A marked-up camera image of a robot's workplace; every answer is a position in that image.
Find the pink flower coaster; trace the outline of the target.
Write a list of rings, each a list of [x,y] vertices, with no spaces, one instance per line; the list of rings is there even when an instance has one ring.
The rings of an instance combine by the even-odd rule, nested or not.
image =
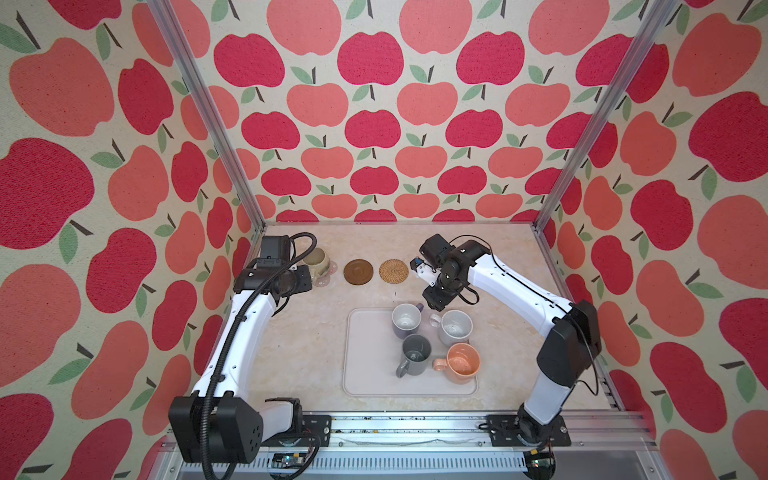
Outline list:
[[[330,284],[332,275],[338,267],[331,261],[328,265],[309,265],[310,277],[314,288],[325,287]]]

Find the cream ceramic mug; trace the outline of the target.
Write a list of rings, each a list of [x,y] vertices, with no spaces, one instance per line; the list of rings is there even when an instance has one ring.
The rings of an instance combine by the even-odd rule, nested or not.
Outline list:
[[[303,263],[308,267],[313,281],[323,277],[330,270],[330,257],[320,247],[314,248],[304,259]]]

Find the tan rattan round coaster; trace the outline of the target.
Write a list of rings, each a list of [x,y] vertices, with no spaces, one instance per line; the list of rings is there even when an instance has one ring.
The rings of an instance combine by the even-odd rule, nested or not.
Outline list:
[[[409,276],[408,265],[399,259],[388,259],[379,267],[381,279],[388,284],[403,283]]]

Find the brown wooden round coaster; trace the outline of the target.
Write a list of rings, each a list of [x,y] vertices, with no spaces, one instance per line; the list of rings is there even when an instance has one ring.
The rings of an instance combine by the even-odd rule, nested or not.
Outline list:
[[[344,279],[351,285],[361,286],[373,278],[372,264],[364,259],[354,259],[348,262],[343,270]]]

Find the white ceramic mug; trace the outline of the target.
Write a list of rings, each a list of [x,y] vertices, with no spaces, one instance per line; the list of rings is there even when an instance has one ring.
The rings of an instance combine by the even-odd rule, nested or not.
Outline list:
[[[474,323],[470,316],[459,310],[433,313],[429,317],[431,326],[438,329],[441,343],[451,347],[458,343],[467,343],[473,333]]]

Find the lavender ceramic mug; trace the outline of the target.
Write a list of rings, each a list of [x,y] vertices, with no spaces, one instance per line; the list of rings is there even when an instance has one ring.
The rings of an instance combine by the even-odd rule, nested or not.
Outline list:
[[[423,309],[422,303],[404,303],[393,309],[391,314],[392,328],[398,338],[405,339],[407,336],[418,332]]]

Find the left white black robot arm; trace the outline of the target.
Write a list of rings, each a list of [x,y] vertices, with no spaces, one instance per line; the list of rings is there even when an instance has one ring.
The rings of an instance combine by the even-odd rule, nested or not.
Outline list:
[[[202,429],[208,432],[211,464],[248,464],[261,443],[271,439],[312,440],[303,425],[300,401],[276,398],[253,407],[245,399],[259,341],[278,300],[312,289],[309,269],[291,268],[263,287],[270,269],[241,271],[225,330],[204,373],[187,396],[174,398],[169,420],[182,458],[199,463],[204,455]]]

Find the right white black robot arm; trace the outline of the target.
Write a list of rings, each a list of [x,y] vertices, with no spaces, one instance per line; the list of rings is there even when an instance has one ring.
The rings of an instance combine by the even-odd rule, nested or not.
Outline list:
[[[419,253],[410,261],[410,269],[427,283],[422,296],[432,310],[443,311],[464,292],[483,291],[543,337],[536,356],[536,382],[515,420],[515,432],[523,444],[543,444],[581,375],[602,351],[597,309],[586,300],[575,303],[520,275],[474,235],[454,246],[435,234]]]

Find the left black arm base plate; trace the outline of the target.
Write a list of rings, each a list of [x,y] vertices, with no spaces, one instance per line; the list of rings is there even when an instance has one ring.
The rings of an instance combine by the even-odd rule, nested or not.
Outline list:
[[[280,433],[264,441],[262,447],[274,448],[308,448],[318,441],[321,447],[328,447],[332,432],[332,417],[330,415],[306,415],[301,420],[301,426],[295,431]]]

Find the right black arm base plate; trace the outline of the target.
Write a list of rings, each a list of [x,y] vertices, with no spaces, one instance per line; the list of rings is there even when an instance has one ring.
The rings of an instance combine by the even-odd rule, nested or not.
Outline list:
[[[546,446],[569,447],[572,445],[568,428],[561,415],[541,425],[532,417],[516,414],[488,415],[478,428],[487,432],[494,447],[526,447],[531,449]]]

